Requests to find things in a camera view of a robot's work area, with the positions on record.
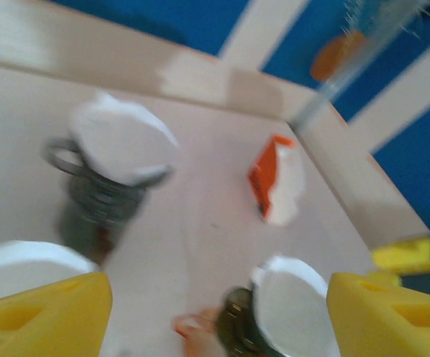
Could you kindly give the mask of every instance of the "white tabletop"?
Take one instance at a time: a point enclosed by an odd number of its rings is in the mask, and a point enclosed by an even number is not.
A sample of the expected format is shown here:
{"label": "white tabletop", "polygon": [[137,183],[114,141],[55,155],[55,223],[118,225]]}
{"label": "white tabletop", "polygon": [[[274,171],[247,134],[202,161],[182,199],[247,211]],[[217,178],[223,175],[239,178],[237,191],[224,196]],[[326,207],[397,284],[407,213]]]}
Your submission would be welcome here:
{"label": "white tabletop", "polygon": [[[58,242],[54,224],[67,177],[39,150],[47,137],[65,136],[68,113],[95,91],[0,68],[0,242]],[[274,253],[306,261],[326,280],[335,271],[372,268],[367,247],[305,152],[307,191],[296,219],[284,228],[260,219],[246,173],[272,133],[294,137],[285,123],[109,92],[146,106],[181,144],[177,173],[151,192],[105,268],[112,321],[134,356],[182,356],[170,320],[219,303]]]}

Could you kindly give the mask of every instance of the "white stripe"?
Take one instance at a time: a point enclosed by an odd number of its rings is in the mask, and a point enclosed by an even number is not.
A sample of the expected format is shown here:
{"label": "white stripe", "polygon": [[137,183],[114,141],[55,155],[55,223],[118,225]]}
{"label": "white stripe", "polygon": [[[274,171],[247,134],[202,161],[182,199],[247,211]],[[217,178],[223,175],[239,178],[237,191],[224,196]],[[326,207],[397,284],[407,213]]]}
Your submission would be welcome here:
{"label": "white stripe", "polygon": [[277,48],[308,0],[251,0],[220,56],[243,69],[260,69]]}
{"label": "white stripe", "polygon": [[430,49],[378,94],[351,123],[353,137],[375,152],[430,107]]}

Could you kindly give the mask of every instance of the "clear plastic tube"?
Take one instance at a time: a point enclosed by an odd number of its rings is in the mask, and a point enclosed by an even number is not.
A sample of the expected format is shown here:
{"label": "clear plastic tube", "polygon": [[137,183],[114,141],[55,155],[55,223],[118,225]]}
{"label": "clear plastic tube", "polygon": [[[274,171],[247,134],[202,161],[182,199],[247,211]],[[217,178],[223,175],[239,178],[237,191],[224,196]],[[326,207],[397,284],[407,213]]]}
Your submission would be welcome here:
{"label": "clear plastic tube", "polygon": [[294,133],[301,133],[316,118],[316,114],[334,101],[375,59],[386,45],[403,30],[419,9],[430,0],[389,0],[384,6],[375,29],[367,40],[320,87],[316,96],[299,113],[288,121]]}

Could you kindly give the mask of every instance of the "yellow plastic block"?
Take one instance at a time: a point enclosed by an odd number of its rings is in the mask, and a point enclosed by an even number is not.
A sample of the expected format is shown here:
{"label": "yellow plastic block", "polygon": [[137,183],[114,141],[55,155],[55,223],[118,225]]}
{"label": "yellow plastic block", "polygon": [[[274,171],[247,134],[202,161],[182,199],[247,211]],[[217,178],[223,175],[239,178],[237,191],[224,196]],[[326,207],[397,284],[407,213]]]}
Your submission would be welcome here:
{"label": "yellow plastic block", "polygon": [[386,270],[371,271],[368,277],[394,286],[402,286],[402,278]]}
{"label": "yellow plastic block", "polygon": [[0,357],[97,357],[112,307],[89,273],[0,299]]}
{"label": "yellow plastic block", "polygon": [[430,237],[398,242],[372,252],[375,264],[395,274],[430,273]]}
{"label": "yellow plastic block", "polygon": [[327,308],[342,357],[430,357],[430,295],[336,273]]}

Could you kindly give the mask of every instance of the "orange piece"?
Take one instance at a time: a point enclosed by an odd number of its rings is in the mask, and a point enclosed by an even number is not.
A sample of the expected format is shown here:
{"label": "orange piece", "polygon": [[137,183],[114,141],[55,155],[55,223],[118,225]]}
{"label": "orange piece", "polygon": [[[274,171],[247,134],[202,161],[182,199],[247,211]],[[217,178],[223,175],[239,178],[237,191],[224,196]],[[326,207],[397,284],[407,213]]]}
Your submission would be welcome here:
{"label": "orange piece", "polygon": [[327,80],[336,69],[365,41],[365,36],[354,31],[330,40],[316,55],[310,73],[318,82]]}
{"label": "orange piece", "polygon": [[225,357],[216,336],[215,321],[219,308],[209,308],[199,314],[182,315],[174,319],[173,329],[185,339],[187,357]]}
{"label": "orange piece", "polygon": [[277,144],[286,145],[288,147],[296,146],[296,143],[291,139],[280,135],[273,135],[248,173],[248,180],[250,181],[251,188],[260,206],[261,214],[265,218],[272,204],[269,200],[269,190],[276,181]]}

